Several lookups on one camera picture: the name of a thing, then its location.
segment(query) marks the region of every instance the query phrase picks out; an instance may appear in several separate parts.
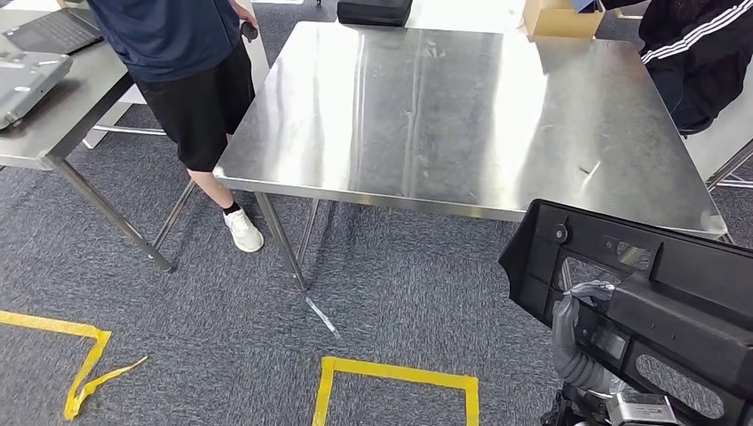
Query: black sock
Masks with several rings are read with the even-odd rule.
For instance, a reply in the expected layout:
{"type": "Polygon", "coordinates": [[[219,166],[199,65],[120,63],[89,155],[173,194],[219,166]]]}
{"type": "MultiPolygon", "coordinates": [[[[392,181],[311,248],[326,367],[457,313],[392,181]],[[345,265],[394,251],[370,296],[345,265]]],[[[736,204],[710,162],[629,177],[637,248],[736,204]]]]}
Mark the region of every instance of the black sock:
{"type": "Polygon", "coordinates": [[[229,215],[230,213],[235,213],[236,211],[240,210],[241,206],[238,205],[237,202],[233,201],[233,205],[228,207],[227,209],[222,209],[222,212],[226,215],[229,215]]]}

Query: yellow tape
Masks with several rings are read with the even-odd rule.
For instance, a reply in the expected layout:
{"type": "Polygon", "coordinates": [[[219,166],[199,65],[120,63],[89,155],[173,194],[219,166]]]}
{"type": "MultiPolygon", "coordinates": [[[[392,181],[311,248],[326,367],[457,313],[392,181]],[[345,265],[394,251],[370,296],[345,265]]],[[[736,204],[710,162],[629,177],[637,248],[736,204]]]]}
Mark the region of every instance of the yellow tape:
{"type": "Polygon", "coordinates": [[[88,383],[85,383],[81,391],[76,396],[75,392],[78,389],[83,379],[90,373],[91,369],[97,364],[99,358],[102,356],[102,352],[105,350],[107,341],[110,340],[111,333],[109,331],[100,330],[94,326],[87,324],[77,324],[74,322],[61,321],[59,319],[49,319],[32,317],[30,315],[23,315],[20,313],[13,313],[7,311],[0,311],[0,323],[9,324],[12,326],[34,328],[37,330],[53,331],[55,333],[63,333],[66,335],[78,335],[81,337],[90,337],[95,340],[94,346],[91,347],[89,353],[86,354],[86,358],[83,360],[83,365],[79,368],[78,373],[75,374],[73,382],[68,388],[66,395],[66,405],[63,408],[63,415],[66,420],[72,420],[78,415],[81,409],[83,401],[89,397],[102,383],[117,377],[125,373],[126,371],[134,368],[138,364],[144,362],[147,357],[140,359],[139,361],[123,367],[118,368],[115,371],[111,371],[104,374],[88,383]]]}
{"type": "Polygon", "coordinates": [[[321,359],[321,380],[319,382],[319,392],[316,396],[312,426],[324,426],[324,422],[327,420],[329,396],[332,393],[332,382],[336,371],[414,383],[428,383],[464,390],[465,424],[466,426],[479,425],[479,379],[476,377],[449,375],[436,371],[390,366],[375,362],[356,361],[354,359],[324,357],[321,359]]]}

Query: black plastic frame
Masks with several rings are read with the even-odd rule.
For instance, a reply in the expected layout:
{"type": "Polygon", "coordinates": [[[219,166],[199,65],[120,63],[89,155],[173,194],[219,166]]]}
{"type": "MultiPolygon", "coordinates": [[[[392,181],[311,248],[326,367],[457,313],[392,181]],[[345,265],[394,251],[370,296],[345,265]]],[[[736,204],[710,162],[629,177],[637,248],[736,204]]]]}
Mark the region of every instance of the black plastic frame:
{"type": "Polygon", "coordinates": [[[582,349],[639,391],[667,393],[644,378],[646,354],[714,391],[724,414],[710,419],[669,395],[693,425],[750,426],[753,421],[753,251],[549,201],[531,203],[499,260],[510,299],[551,327],[562,298],[559,272],[573,257],[622,282],[606,312],[582,304],[576,333],[582,349]],[[640,271],[619,261],[617,243],[652,252],[640,271]],[[619,359],[591,343],[608,327],[626,342],[619,359]]]}

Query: person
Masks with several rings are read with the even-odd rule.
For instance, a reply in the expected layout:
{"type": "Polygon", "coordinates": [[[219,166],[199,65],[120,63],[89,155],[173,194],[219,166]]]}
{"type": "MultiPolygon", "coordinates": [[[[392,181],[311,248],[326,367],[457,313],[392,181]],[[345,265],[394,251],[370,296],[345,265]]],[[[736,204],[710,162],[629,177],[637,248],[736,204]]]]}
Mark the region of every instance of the person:
{"type": "Polygon", "coordinates": [[[212,175],[254,99],[240,21],[257,20],[236,0],[89,0],[105,40],[128,69],[188,175],[223,210],[238,249],[264,238],[212,175]]]}
{"type": "Polygon", "coordinates": [[[652,0],[638,35],[641,59],[672,119],[681,132],[695,132],[742,93],[753,56],[753,0],[652,0]]]}

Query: white sneaker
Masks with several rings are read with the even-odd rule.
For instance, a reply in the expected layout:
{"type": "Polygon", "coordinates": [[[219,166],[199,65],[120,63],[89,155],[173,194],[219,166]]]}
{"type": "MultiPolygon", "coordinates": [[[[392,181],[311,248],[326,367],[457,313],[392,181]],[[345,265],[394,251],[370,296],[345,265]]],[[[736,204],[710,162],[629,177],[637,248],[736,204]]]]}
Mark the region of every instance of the white sneaker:
{"type": "Polygon", "coordinates": [[[246,253],[253,253],[261,249],[261,246],[264,245],[264,237],[251,223],[243,209],[222,216],[225,217],[225,225],[230,228],[233,241],[235,241],[235,246],[238,249],[246,253]]]}

